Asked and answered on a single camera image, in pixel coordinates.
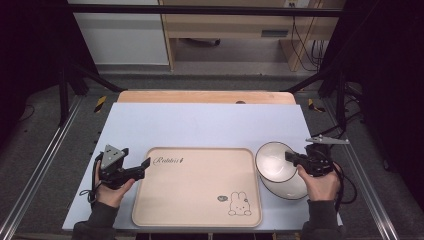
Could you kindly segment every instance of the wooden tray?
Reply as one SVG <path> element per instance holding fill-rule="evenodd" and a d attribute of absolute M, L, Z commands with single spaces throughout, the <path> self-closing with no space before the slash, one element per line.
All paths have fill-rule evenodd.
<path fill-rule="evenodd" d="M 254 227 L 262 220 L 244 148 L 153 148 L 132 218 L 138 226 Z"/>

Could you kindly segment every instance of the hand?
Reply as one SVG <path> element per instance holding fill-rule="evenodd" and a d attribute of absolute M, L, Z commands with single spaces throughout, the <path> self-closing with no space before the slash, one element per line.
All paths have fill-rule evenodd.
<path fill-rule="evenodd" d="M 305 181 L 311 201 L 332 201 L 336 198 L 337 191 L 340 188 L 340 181 L 336 172 L 333 170 L 322 177 L 312 177 L 302 165 L 297 165 L 299 176 Z"/>
<path fill-rule="evenodd" d="M 101 161 L 98 161 L 96 166 L 96 184 L 100 181 L 99 180 L 100 163 Z M 100 185 L 96 192 L 97 201 L 102 202 L 111 207 L 118 208 L 119 205 L 121 204 L 122 198 L 124 198 L 125 193 L 128 192 L 128 190 L 130 190 L 134 182 L 135 182 L 134 179 L 130 179 L 124 185 L 122 185 L 121 188 L 116 190 L 110 189 L 105 185 Z"/>

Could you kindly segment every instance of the white table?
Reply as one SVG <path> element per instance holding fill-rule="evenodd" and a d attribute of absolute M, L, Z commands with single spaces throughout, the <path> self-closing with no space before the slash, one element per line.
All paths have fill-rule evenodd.
<path fill-rule="evenodd" d="M 94 158 L 106 144 L 129 148 L 124 168 L 138 166 L 153 147 L 241 147 L 256 153 L 279 141 L 304 153 L 309 131 L 298 105 L 215 103 L 115 103 L 76 193 L 64 230 L 88 219 L 90 204 L 79 192 L 91 187 Z M 133 232 L 281 232 L 299 230 L 308 220 L 307 197 L 285 200 L 259 181 L 262 222 L 252 228 L 139 227 L 131 219 L 137 186 L 125 195 L 114 227 Z"/>

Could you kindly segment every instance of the bowl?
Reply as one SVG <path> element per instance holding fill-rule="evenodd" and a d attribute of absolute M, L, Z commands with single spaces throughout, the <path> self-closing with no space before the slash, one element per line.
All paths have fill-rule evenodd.
<path fill-rule="evenodd" d="M 307 195 L 306 184 L 286 160 L 286 152 L 294 151 L 281 142 L 266 143 L 256 153 L 256 167 L 270 192 L 284 199 L 300 199 Z"/>

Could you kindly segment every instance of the aluminum rail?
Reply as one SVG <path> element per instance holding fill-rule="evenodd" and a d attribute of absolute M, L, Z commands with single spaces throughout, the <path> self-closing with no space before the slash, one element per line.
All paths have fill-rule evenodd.
<path fill-rule="evenodd" d="M 250 15 L 345 17 L 363 16 L 364 13 L 341 9 L 322 8 L 271 8 L 239 6 L 177 6 L 177 5 L 107 5 L 107 4 L 44 4 L 44 9 L 67 10 L 74 13 L 126 13 L 126 14 L 193 14 L 193 15 Z"/>
<path fill-rule="evenodd" d="M 68 133 L 69 127 L 75 119 L 75 116 L 81 105 L 82 99 L 83 96 L 75 96 L 72 106 L 69 110 L 70 114 L 67 121 L 56 131 L 53 139 L 51 140 L 49 146 L 41 157 L 40 162 L 35 168 L 32 176 L 28 180 L 28 183 L 22 191 L 19 199 L 16 201 L 9 215 L 2 223 L 0 228 L 0 239 L 12 239 L 13 234 L 18 228 L 19 223 L 21 222 L 26 210 L 28 209 L 32 199 L 34 198 L 38 187 L 41 185 L 41 182 L 43 181 L 44 176 L 46 175 L 47 170 L 51 162 L 53 161 L 54 156 L 59 150 L 59 147 L 62 144 L 62 141 L 65 138 L 66 134 Z"/>
<path fill-rule="evenodd" d="M 329 110 L 331 120 L 336 125 L 334 105 L 329 99 L 323 99 L 325 109 Z M 358 156 L 356 155 L 353 147 L 349 145 L 342 146 L 345 150 L 346 155 L 349 157 L 349 166 L 352 169 L 353 174 L 359 183 L 359 188 L 364 195 L 365 202 L 374 218 L 378 230 L 384 240 L 398 240 L 400 239 L 393 224 L 384 209 L 383 204 L 378 197 L 373 185 L 371 184 L 364 168 L 362 167 Z"/>

